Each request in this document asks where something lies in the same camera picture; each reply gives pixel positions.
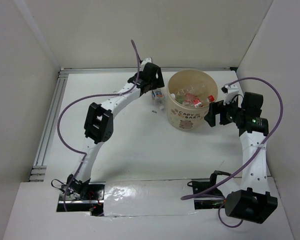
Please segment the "red white label bottle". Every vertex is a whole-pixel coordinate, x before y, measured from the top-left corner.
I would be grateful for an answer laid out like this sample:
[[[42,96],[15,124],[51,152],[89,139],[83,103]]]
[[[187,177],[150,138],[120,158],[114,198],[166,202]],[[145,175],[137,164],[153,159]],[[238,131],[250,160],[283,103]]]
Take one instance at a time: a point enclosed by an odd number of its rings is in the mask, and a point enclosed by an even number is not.
[[[178,95],[177,99],[183,99],[183,104],[182,105],[189,105],[189,104],[193,103],[193,100],[195,100],[196,97],[197,96],[192,94],[192,93],[185,93],[185,94]]]

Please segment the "red label cola bottle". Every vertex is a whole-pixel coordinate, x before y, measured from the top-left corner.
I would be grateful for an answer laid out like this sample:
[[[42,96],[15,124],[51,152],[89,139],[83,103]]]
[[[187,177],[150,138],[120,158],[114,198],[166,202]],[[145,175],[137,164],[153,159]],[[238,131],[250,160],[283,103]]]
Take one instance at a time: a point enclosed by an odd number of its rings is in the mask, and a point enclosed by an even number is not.
[[[200,99],[200,98],[194,98],[192,100],[192,103],[194,105],[195,108],[201,108],[204,106],[208,106],[210,103],[214,102],[215,98],[213,95],[209,95],[206,98]]]

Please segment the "clear bottle white cap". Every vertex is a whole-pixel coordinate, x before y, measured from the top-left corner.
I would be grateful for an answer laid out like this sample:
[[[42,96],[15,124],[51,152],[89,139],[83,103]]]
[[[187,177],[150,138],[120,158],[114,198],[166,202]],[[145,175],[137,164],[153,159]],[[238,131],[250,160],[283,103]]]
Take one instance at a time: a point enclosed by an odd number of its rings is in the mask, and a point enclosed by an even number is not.
[[[172,93],[175,97],[185,97],[186,95],[193,95],[195,97],[202,97],[208,93],[208,87],[203,83],[193,83],[186,86],[178,87]]]

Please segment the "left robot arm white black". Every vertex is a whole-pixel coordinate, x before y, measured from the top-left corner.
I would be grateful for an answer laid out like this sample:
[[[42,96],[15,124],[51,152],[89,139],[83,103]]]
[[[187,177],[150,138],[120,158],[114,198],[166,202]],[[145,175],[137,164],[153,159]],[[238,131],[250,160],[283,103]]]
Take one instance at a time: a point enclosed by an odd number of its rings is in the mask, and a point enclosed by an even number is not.
[[[149,91],[164,87],[161,68],[151,62],[143,65],[127,80],[127,83],[116,93],[102,103],[91,103],[84,122],[84,143],[82,150],[73,149],[80,154],[78,166],[66,181],[71,194],[78,200],[87,197],[94,162],[102,145],[108,141],[114,132],[114,118],[131,102],[137,100]]]

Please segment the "blue orange label bottle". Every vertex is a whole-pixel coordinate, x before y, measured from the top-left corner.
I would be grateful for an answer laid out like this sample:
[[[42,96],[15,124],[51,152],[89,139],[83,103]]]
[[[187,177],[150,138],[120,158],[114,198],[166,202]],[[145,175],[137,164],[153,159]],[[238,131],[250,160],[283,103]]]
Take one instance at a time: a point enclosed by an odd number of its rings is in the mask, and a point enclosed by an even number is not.
[[[153,104],[162,112],[165,111],[165,96],[160,88],[151,91]]]

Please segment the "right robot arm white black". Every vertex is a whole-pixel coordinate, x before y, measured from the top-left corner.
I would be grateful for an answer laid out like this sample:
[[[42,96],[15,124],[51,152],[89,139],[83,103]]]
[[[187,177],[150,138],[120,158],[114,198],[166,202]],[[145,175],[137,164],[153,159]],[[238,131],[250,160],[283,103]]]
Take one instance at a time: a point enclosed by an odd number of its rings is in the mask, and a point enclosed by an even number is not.
[[[227,101],[211,102],[204,117],[211,127],[216,125],[216,115],[219,115],[220,125],[234,123],[238,128],[244,168],[240,185],[233,186],[230,193],[223,193],[226,185],[217,176],[229,177],[230,173],[222,171],[212,173],[205,188],[197,181],[189,182],[195,197],[203,192],[203,197],[223,199],[228,217],[256,224],[264,223],[278,207],[278,199],[271,196],[267,179],[267,145],[264,141],[269,135],[269,124],[261,117],[263,102],[261,94],[251,92],[246,92],[239,102],[234,93]]]

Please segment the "green plastic bottle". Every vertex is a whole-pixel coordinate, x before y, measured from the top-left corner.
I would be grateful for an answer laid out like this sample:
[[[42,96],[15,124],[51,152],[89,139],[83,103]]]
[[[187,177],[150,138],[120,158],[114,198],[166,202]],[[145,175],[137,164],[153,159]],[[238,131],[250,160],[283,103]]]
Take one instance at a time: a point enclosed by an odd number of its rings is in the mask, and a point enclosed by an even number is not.
[[[180,104],[183,104],[183,102],[184,102],[184,100],[182,98],[178,98],[176,101]]]

